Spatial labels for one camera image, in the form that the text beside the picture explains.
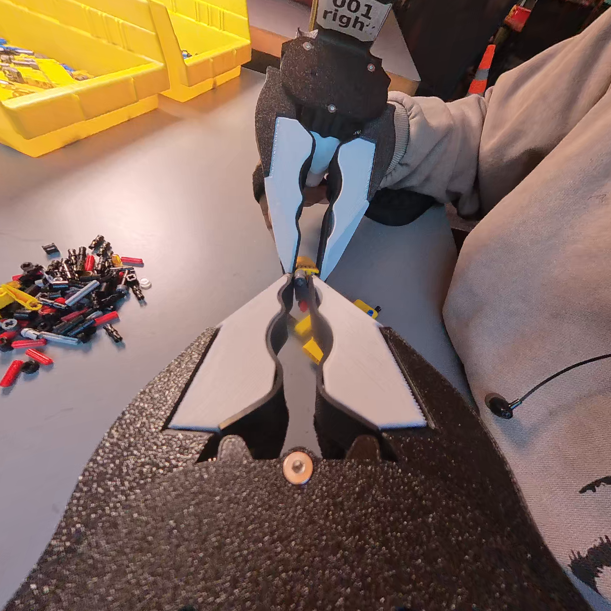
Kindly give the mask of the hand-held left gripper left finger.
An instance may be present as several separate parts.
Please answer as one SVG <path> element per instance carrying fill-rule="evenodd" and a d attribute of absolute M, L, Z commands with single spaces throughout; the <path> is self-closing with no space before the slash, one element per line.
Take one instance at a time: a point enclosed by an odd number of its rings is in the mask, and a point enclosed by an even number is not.
<path fill-rule="evenodd" d="M 222 321 L 179 395 L 170 430 L 240 436 L 251 452 L 279 452 L 288 428 L 279 352 L 288 338 L 293 276 L 284 275 Z"/>

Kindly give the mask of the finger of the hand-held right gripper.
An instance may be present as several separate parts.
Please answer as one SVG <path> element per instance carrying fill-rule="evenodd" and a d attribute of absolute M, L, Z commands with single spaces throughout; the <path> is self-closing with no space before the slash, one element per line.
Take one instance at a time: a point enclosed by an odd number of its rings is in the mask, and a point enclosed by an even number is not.
<path fill-rule="evenodd" d="M 375 144 L 353 139 L 341 144 L 329 168 L 329 205 L 321 225 L 317 265 L 321 280 L 338 264 L 367 207 Z"/>
<path fill-rule="evenodd" d="M 298 218 L 304 201 L 302 174 L 309 172 L 314 147 L 313 136 L 296 119 L 276 119 L 270 172 L 264 187 L 274 241 L 285 273 L 294 271 L 300 242 Z"/>

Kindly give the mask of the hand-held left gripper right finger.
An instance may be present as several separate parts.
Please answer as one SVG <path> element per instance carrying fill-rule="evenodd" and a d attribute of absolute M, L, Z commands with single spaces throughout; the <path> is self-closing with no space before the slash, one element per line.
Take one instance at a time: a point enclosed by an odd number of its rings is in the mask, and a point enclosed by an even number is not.
<path fill-rule="evenodd" d="M 426 417 L 377 320 L 318 277 L 309 279 L 317 368 L 315 429 L 326 452 L 362 435 L 424 430 Z"/>

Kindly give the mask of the yellow beam assembly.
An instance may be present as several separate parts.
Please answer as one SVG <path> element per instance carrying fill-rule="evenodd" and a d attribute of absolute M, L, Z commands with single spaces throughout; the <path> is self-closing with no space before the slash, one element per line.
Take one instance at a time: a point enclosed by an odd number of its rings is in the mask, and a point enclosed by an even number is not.
<path fill-rule="evenodd" d="M 373 319 L 377 319 L 379 313 L 381 312 L 381 306 L 376 305 L 372 307 L 361 299 L 354 300 L 353 305 L 355 305 L 359 310 L 363 311 Z M 324 354 L 320 346 L 317 344 L 316 340 L 313 338 L 312 322 L 309 314 L 307 314 L 302 319 L 294 322 L 293 332 L 298 338 L 305 340 L 305 343 L 302 347 L 303 352 L 316 365 L 318 365 L 321 362 Z"/>

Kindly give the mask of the small grey connector assembly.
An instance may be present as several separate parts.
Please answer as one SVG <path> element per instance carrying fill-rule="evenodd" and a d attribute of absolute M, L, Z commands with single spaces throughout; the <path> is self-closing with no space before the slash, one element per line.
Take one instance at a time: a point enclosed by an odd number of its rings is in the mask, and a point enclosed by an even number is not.
<path fill-rule="evenodd" d="M 293 275 L 294 296 L 302 313 L 306 313 L 310 309 L 310 280 L 308 273 L 303 269 L 298 269 Z"/>

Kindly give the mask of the pile of small building pieces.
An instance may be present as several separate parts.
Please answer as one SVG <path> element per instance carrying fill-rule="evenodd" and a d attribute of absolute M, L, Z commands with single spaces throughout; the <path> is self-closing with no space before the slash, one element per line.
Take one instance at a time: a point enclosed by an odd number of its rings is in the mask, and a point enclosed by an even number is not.
<path fill-rule="evenodd" d="M 103 235 L 64 256 L 53 242 L 42 249 L 47 263 L 23 262 L 1 283 L 1 392 L 53 367 L 49 349 L 85 348 L 101 334 L 123 348 L 119 310 L 129 298 L 145 304 L 143 259 L 119 254 Z"/>

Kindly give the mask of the yellow storage bin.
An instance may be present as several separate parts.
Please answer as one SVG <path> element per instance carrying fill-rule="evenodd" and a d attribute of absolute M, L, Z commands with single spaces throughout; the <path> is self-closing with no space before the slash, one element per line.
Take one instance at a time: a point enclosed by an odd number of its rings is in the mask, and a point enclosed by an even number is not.
<path fill-rule="evenodd" d="M 39 157 L 157 108 L 170 86 L 148 1 L 1 1 L 1 36 L 94 77 L 1 102 L 1 143 Z"/>
<path fill-rule="evenodd" d="M 236 78 L 251 59 L 247 1 L 149 1 L 177 102 Z M 183 59 L 181 50 L 193 57 Z"/>

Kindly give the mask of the person's right forearm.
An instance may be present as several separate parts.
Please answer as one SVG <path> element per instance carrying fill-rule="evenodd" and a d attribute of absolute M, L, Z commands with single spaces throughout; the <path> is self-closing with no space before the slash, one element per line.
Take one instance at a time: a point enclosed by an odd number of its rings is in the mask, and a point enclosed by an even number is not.
<path fill-rule="evenodd" d="M 465 219 L 484 216 L 531 171 L 517 76 L 509 71 L 484 96 L 451 103 L 391 92 L 395 150 L 381 187 L 451 203 Z"/>

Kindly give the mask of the black wrist rest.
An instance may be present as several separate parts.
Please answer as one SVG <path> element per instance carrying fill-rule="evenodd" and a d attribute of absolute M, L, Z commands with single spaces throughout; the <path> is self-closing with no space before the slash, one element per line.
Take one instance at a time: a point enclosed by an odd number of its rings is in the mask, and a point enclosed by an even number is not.
<path fill-rule="evenodd" d="M 365 217 L 382 225 L 409 225 L 438 202 L 430 195 L 408 189 L 382 188 L 373 196 Z"/>

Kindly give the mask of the adjacent grey table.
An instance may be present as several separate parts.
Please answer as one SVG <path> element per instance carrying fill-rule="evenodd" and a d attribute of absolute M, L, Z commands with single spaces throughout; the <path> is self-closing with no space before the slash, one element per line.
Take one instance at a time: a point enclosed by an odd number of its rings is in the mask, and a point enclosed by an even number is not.
<path fill-rule="evenodd" d="M 282 44 L 297 35 L 298 29 L 309 28 L 310 7 L 294 1 L 247 1 L 252 64 L 279 66 Z M 420 76 L 409 53 L 399 24 L 391 13 L 371 47 L 381 58 L 391 78 L 391 90 L 412 95 L 420 84 Z"/>

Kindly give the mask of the orange traffic cone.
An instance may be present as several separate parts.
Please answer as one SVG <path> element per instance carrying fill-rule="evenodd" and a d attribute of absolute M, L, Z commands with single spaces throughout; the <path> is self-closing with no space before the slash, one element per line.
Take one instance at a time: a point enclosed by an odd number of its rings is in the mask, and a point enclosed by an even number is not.
<path fill-rule="evenodd" d="M 496 48 L 497 45 L 495 44 L 489 44 L 486 47 L 486 50 L 475 72 L 474 78 L 470 83 L 469 90 L 467 92 L 468 95 L 483 96 L 485 94 L 488 84 L 489 71 L 493 63 Z"/>

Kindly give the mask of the person's beige sweatshirt torso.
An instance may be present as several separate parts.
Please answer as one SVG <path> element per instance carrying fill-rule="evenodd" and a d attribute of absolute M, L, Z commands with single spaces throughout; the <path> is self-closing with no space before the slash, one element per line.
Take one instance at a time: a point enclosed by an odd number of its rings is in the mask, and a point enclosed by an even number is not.
<path fill-rule="evenodd" d="M 448 105 L 482 126 L 481 209 L 444 315 L 481 415 L 573 585 L 610 610 L 610 11 Z M 490 162 L 485 178 L 484 165 Z"/>

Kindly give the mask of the heap of yellow building pieces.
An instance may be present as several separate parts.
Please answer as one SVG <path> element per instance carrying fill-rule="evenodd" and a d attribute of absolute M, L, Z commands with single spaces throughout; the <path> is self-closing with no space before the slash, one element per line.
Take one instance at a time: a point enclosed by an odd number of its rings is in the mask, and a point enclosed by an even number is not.
<path fill-rule="evenodd" d="M 91 80 L 77 70 L 33 50 L 1 39 L 1 101 Z"/>

